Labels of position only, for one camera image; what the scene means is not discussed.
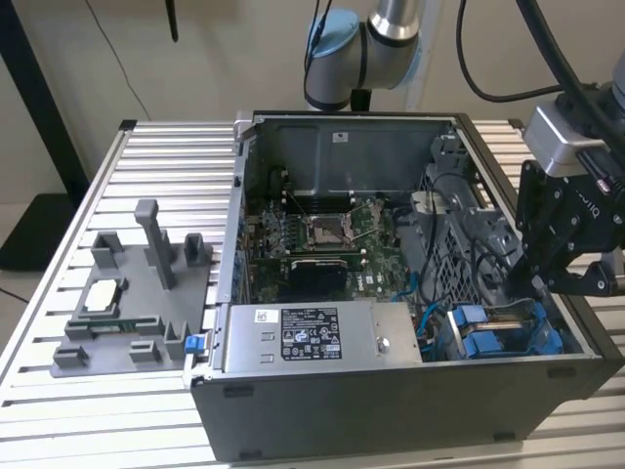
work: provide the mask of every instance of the barcode label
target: barcode label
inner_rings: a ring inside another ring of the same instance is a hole
[[[279,310],[256,310],[254,322],[277,322]]]

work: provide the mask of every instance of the gray case side panel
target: gray case side panel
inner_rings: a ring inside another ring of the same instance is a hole
[[[221,461],[393,452],[522,440],[562,402],[588,398],[576,390],[602,365],[519,362],[213,380],[191,392]]]

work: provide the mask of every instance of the motherboard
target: motherboard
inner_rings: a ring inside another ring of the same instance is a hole
[[[310,214],[290,193],[282,202],[246,219],[252,303],[394,301],[410,288],[384,199],[352,197],[346,212]],[[411,295],[402,299],[414,307]]]

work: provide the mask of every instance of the blue connector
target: blue connector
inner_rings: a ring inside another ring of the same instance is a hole
[[[206,349],[206,338],[203,335],[190,335],[185,341],[185,353],[198,355]]]

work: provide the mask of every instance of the black cable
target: black cable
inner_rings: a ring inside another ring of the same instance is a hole
[[[117,60],[117,63],[119,64],[119,68],[121,68],[121,72],[123,73],[124,78],[126,79],[126,84],[128,85],[128,88],[130,89],[132,94],[135,95],[135,98],[137,99],[137,102],[139,103],[139,106],[141,106],[141,108],[146,113],[147,120],[152,120],[152,118],[149,116],[149,113],[147,112],[146,107],[144,106],[144,103],[141,101],[141,99],[139,99],[139,95],[137,95],[137,92],[133,88],[133,85],[130,84],[130,79],[128,78],[128,74],[126,73],[126,68],[124,68],[124,65],[122,64],[121,60],[119,59],[119,56],[117,55],[117,52],[115,51],[115,48],[113,47],[113,45],[110,42],[110,39],[108,39],[108,36],[104,32],[104,29],[102,28],[102,25],[100,24],[100,20],[98,20],[98,16],[96,15],[96,12],[94,11],[93,7],[91,6],[91,3],[89,3],[89,0],[85,0],[85,3],[87,4],[87,8],[89,8],[89,11],[91,12],[91,16],[94,17],[96,25],[98,26],[98,29],[102,33],[102,36],[104,37],[104,40],[108,44],[108,47],[110,48],[110,51],[115,56],[115,59]]]
[[[481,245],[482,245],[482,247],[483,247],[484,249],[486,249],[486,251],[488,251],[487,256],[491,256],[491,257],[493,257],[493,258],[497,261],[497,264],[499,264],[499,266],[500,266],[502,269],[505,269],[507,272],[509,272],[509,271],[511,270],[511,267],[510,267],[510,266],[508,265],[508,263],[506,262],[506,257],[507,257],[507,256],[510,256],[510,254],[512,254],[512,253],[509,253],[509,252],[508,252],[508,253],[506,253],[506,254],[504,254],[504,255],[501,255],[501,254],[499,254],[497,251],[495,251],[495,249],[494,249],[494,248],[493,248],[490,244],[488,244],[488,242],[487,242],[487,241],[485,241],[485,240],[481,239],[480,237],[474,236],[474,237],[473,237],[473,240],[474,240],[476,243],[481,244]]]
[[[2,287],[0,287],[0,293],[4,293],[5,295],[9,295],[9,296],[11,296],[11,297],[15,298],[16,300],[20,300],[20,301],[22,301],[23,303],[28,304],[28,300],[26,300],[24,297],[19,296],[18,294],[13,293],[12,291],[5,290],[5,289],[4,289],[4,288],[2,288]]]
[[[467,8],[467,0],[460,1],[460,8],[458,9],[458,18],[456,20],[456,52],[458,53],[458,62],[460,63],[460,69],[464,76],[469,88],[485,101],[491,103],[513,103],[515,101],[528,100],[530,98],[537,98],[539,96],[549,95],[552,93],[558,93],[563,90],[560,85],[547,86],[545,88],[538,88],[536,90],[524,91],[521,93],[514,93],[512,95],[495,96],[488,93],[484,93],[474,81],[467,62],[465,60],[464,48],[462,46],[462,29],[464,24],[465,9]]]
[[[578,108],[579,112],[585,116],[586,121],[591,124],[597,136],[603,139],[618,157],[625,157],[625,137],[616,129],[599,107],[586,96],[582,84],[560,50],[536,1],[517,0],[517,6],[543,59],[562,85],[568,98]]]
[[[314,21],[316,20],[316,16],[319,14],[320,3],[320,0],[316,0],[316,3],[314,5],[314,15],[312,15],[311,28],[309,29],[309,38],[306,41],[306,53],[304,54],[304,71],[306,71],[307,63],[309,61],[309,51],[311,50],[311,38],[313,37]]]
[[[430,197],[432,198],[432,227],[430,229],[430,239],[428,241],[428,251],[426,252],[426,260],[423,263],[423,267],[421,268],[421,272],[419,273],[419,295],[421,299],[426,303],[426,305],[431,305],[432,300],[430,300],[423,289],[423,284],[425,283],[426,271],[430,266],[430,261],[432,260],[432,255],[434,254],[434,243],[437,237],[437,224],[438,224],[438,213],[437,213],[437,205],[434,201],[434,187],[430,189]],[[433,288],[433,292],[436,292],[436,282]]]
[[[501,256],[501,257],[505,259],[506,257],[512,256],[515,252],[517,252],[517,249],[511,249],[511,250],[510,250],[510,251],[508,251],[508,252],[504,252],[504,253],[502,254],[502,256]],[[482,252],[482,253],[479,255],[479,257],[478,257],[478,262],[477,262],[477,264],[478,264],[478,271],[479,271],[479,266],[481,265],[481,263],[482,263],[484,260],[488,259],[489,257],[492,257],[492,258],[494,258],[495,260],[497,260],[497,258],[496,258],[495,256],[493,256],[490,252]]]
[[[394,227],[411,227],[414,223],[411,222],[400,222],[399,218],[404,217],[406,215],[410,215],[412,213],[412,206],[408,203],[405,206],[400,206],[396,210],[393,211],[391,215],[391,221],[393,222]]]
[[[316,26],[316,30],[314,31],[314,34],[312,35],[312,39],[309,43],[310,47],[307,46],[307,58],[306,58],[305,70],[304,70],[304,96],[306,96],[306,82],[309,78],[309,71],[311,70],[311,65],[313,64],[314,49],[316,49],[316,46],[319,44],[319,41],[321,40],[321,35],[323,35],[323,30],[325,29],[325,21],[328,18],[328,12],[330,11],[331,6],[332,6],[332,0],[328,0],[328,3],[325,5],[325,11],[323,12],[323,16],[319,20],[319,24]],[[314,25],[314,21],[316,20],[317,12],[318,12],[318,9],[315,8],[315,16],[312,19],[312,25]]]
[[[492,302],[490,301],[490,298],[488,298],[486,295],[484,295],[483,291],[481,291],[481,285],[479,284],[478,264],[476,262],[476,243],[477,243],[477,241],[478,240],[476,238],[473,238],[471,240],[471,247],[469,248],[471,250],[471,282],[473,283],[474,289],[478,293],[479,299],[483,303],[486,303],[488,306],[491,306]]]
[[[434,180],[432,181],[432,183],[430,184],[430,187],[433,188],[436,183],[438,182],[438,180],[440,178],[444,178],[444,177],[454,177],[454,178],[458,178],[458,179],[462,179],[463,181],[465,181],[467,184],[470,184],[471,181],[467,180],[467,178],[465,176],[463,176],[460,173],[452,173],[451,171],[445,171],[444,173],[440,173],[439,175],[437,175]]]

